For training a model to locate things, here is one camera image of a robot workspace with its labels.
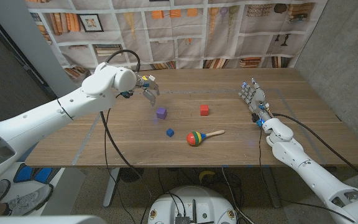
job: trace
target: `small block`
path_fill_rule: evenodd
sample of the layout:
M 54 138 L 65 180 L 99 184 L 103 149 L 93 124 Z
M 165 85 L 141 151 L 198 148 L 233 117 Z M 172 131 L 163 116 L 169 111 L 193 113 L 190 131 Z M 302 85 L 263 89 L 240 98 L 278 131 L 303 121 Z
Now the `small block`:
M 168 129 L 168 130 L 167 130 L 167 136 L 172 137 L 173 134 L 175 134 L 175 132 L 173 132 L 172 129 Z
M 200 106 L 200 115 L 201 116 L 208 116 L 208 114 L 209 114 L 208 105 L 201 105 Z
M 170 10 L 170 17 L 171 18 L 179 18 L 179 17 L 181 17 L 180 9 Z
M 187 9 L 187 16 L 197 16 L 198 11 L 197 9 Z
M 153 19 L 163 19 L 164 12 L 162 10 L 152 11 Z
M 165 119 L 166 116 L 167 116 L 167 109 L 165 109 L 165 108 L 159 108 L 159 109 L 157 110 L 157 118 Z

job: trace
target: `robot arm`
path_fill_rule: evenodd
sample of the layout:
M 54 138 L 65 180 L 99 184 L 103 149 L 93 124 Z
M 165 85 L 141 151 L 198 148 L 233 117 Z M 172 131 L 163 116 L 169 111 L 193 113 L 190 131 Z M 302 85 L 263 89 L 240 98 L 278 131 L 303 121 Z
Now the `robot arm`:
M 295 170 L 327 208 L 358 223 L 358 189 L 343 184 L 312 160 L 293 138 L 293 131 L 273 117 L 258 83 L 254 79 L 252 83 L 254 86 L 244 82 L 239 96 L 246 101 L 253 116 L 259 117 L 253 120 L 268 134 L 266 141 L 272 146 L 274 157 Z M 330 214 L 336 223 L 352 223 L 340 215 Z
M 112 108 L 117 93 L 142 88 L 144 95 L 154 105 L 155 97 L 149 90 L 157 91 L 158 85 L 147 77 L 142 78 L 127 68 L 117 68 L 101 63 L 95 73 L 86 78 L 73 92 L 0 122 L 0 175 L 5 172 L 31 146 L 46 138 L 68 123 L 86 114 Z

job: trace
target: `printed backdrop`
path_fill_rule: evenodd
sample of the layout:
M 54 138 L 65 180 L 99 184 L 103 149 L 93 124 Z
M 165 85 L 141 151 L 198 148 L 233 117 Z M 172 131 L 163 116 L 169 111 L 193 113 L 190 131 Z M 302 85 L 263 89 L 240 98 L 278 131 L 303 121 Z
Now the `printed backdrop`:
M 117 49 L 137 52 L 142 70 L 294 67 L 326 1 L 26 0 L 26 4 L 58 61 L 75 79 L 70 72 L 82 75 Z M 93 32 L 100 28 L 103 31 Z M 112 63 L 134 68 L 136 60 L 123 54 Z

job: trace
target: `blue object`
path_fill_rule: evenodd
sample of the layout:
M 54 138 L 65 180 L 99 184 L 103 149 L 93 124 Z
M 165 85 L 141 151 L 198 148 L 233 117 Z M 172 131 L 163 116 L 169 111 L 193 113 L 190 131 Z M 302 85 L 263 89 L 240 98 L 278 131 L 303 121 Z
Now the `blue object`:
M 258 127 L 262 127 L 262 121 L 261 121 L 261 120 L 257 120 L 257 121 L 256 121 L 256 125 L 257 125 Z
M 175 133 L 173 132 L 173 130 L 172 130 L 172 129 L 168 129 L 168 130 L 167 130 L 167 136 L 172 137 L 172 136 L 173 136 L 173 134 L 175 134 Z
M 46 184 L 47 179 L 51 172 L 52 172 L 52 168 L 42 168 L 40 172 L 38 172 L 37 175 L 35 175 L 34 180 Z
M 22 169 L 19 170 L 19 172 L 15 176 L 14 182 L 23 182 L 23 181 L 31 180 L 31 173 L 32 173 L 31 167 L 28 166 L 23 167 Z

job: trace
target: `purple cube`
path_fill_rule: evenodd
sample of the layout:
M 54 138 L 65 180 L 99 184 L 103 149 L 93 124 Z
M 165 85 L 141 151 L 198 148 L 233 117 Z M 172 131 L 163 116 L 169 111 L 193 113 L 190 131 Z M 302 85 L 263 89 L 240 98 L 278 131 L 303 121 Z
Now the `purple cube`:
M 165 119 L 166 116 L 167 116 L 167 109 L 165 109 L 165 108 L 159 108 L 159 109 L 157 110 L 157 118 Z

